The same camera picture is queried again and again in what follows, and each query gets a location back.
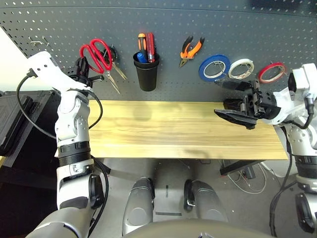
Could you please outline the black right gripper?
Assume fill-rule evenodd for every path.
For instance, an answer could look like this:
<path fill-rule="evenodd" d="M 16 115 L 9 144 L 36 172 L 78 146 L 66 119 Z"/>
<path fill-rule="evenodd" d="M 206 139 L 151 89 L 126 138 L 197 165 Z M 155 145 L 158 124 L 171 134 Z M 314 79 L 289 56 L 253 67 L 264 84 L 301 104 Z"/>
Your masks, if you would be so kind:
<path fill-rule="evenodd" d="M 273 93 L 261 89 L 257 80 L 226 78 L 216 80 L 215 84 L 225 89 L 243 92 L 241 98 L 225 99 L 224 110 L 214 110 L 217 116 L 230 123 L 254 129 L 257 120 L 273 119 L 281 110 Z"/>

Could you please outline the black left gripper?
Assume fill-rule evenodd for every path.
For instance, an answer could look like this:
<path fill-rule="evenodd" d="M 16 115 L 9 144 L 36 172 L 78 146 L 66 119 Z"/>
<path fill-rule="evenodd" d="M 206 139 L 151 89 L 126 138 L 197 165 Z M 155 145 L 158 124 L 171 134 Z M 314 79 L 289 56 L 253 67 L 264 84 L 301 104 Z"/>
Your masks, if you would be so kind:
<path fill-rule="evenodd" d="M 102 74 L 89 77 L 89 63 L 86 57 L 78 58 L 76 60 L 75 69 L 76 71 L 69 71 L 69 77 L 76 82 L 85 84 L 88 87 L 92 87 L 95 82 L 104 80 L 104 76 Z"/>

